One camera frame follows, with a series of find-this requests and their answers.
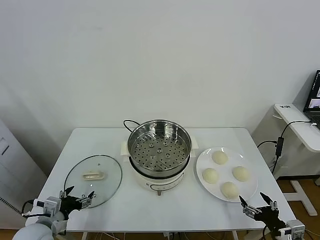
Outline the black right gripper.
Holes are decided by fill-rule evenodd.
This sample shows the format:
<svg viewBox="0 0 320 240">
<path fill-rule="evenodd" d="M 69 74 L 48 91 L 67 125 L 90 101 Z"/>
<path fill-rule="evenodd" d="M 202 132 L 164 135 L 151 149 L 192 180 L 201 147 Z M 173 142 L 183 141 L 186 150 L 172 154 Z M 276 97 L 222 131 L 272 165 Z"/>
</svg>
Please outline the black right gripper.
<svg viewBox="0 0 320 240">
<path fill-rule="evenodd" d="M 242 212 L 246 215 L 254 215 L 254 220 L 263 222 L 268 229 L 282 229 L 285 227 L 285 222 L 279 219 L 278 204 L 273 201 L 268 195 L 260 192 L 262 199 L 269 206 L 253 207 L 248 205 L 247 202 L 239 195 Z"/>
</svg>

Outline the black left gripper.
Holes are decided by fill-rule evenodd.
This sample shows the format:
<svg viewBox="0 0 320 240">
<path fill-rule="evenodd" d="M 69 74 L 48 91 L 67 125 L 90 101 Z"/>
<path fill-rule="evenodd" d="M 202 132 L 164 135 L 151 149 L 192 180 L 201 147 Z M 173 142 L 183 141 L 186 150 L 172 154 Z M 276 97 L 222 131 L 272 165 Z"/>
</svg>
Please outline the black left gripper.
<svg viewBox="0 0 320 240">
<path fill-rule="evenodd" d="M 69 215 L 73 210 L 80 211 L 82 208 L 88 208 L 92 204 L 93 198 L 96 196 L 92 191 L 88 196 L 81 198 L 75 196 L 68 196 L 75 186 L 70 186 L 59 193 L 61 199 L 60 212 L 64 215 Z"/>
</svg>

